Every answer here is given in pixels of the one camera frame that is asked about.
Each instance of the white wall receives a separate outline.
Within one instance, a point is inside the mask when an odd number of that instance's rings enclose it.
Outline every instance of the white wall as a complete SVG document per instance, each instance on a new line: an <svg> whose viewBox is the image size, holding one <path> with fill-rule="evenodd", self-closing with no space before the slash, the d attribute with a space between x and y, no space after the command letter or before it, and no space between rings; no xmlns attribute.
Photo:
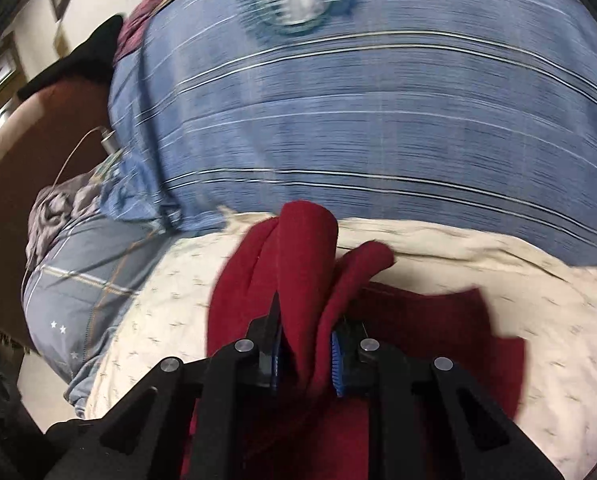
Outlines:
<svg viewBox="0 0 597 480"><path fill-rule="evenodd" d="M11 28L27 79L58 59L53 46L57 24L51 0L30 0Z"/></svg>
<svg viewBox="0 0 597 480"><path fill-rule="evenodd" d="M141 0L71 0L63 17L63 30L73 49L114 14L128 15ZM23 69L31 79L56 61L54 35L57 23L51 0L30 0L13 24Z"/></svg>

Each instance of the pillow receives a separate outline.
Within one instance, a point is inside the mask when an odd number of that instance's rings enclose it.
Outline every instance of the pillow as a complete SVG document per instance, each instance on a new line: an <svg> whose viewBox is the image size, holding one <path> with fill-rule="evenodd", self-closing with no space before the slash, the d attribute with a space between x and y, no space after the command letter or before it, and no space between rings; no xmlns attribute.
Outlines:
<svg viewBox="0 0 597 480"><path fill-rule="evenodd" d="M32 272L23 297L32 341L69 383L65 397L77 415L100 357L169 242L150 224L95 214L67 224Z"/></svg>

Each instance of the red cloth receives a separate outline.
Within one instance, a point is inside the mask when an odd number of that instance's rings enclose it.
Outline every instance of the red cloth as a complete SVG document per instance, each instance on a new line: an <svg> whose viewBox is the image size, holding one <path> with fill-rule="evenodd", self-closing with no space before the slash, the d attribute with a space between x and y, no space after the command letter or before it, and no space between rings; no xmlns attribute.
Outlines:
<svg viewBox="0 0 597 480"><path fill-rule="evenodd" d="M227 262L211 300L208 355L245 336L274 293L295 376L276 404L251 406L244 426L245 478L366 480L368 410L331 386L330 334L344 312L371 337L419 358L450 357L483 384L509 416L523 378L524 341L495 338L477 290L419 296L370 283L393 264L367 242L335 259L338 225L326 209L289 203L254 226Z"/></svg>
<svg viewBox="0 0 597 480"><path fill-rule="evenodd" d="M128 19L123 22L123 27L118 35L118 46L114 54L114 65L123 59L127 54L134 52L143 41L143 34L147 26L147 20L163 0L142 0L135 8Z"/></svg>

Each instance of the black cloth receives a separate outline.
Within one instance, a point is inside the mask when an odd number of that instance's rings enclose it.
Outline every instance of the black cloth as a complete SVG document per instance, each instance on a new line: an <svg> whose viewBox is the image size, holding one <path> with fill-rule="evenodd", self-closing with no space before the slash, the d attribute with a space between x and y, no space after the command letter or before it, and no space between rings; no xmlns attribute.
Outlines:
<svg viewBox="0 0 597 480"><path fill-rule="evenodd" d="M120 14L112 16L93 31L87 40L67 57L48 66L18 92L21 102L61 79L81 76L95 83L110 85L114 75L114 54L123 25Z"/></svg>

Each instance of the striped fabric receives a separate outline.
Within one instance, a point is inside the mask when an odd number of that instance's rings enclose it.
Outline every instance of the striped fabric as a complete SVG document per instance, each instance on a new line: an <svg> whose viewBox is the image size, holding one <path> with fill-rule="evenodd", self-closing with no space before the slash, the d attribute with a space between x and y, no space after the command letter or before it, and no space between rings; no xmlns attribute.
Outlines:
<svg viewBox="0 0 597 480"><path fill-rule="evenodd" d="M30 275L23 309L32 341L68 384L77 415L118 324L171 241L153 225L89 215L67 224Z"/></svg>
<svg viewBox="0 0 597 480"><path fill-rule="evenodd" d="M198 233L219 205L307 199L597 265L597 24L578 0L354 0L300 34L258 1L175 0L118 64L105 214Z"/></svg>

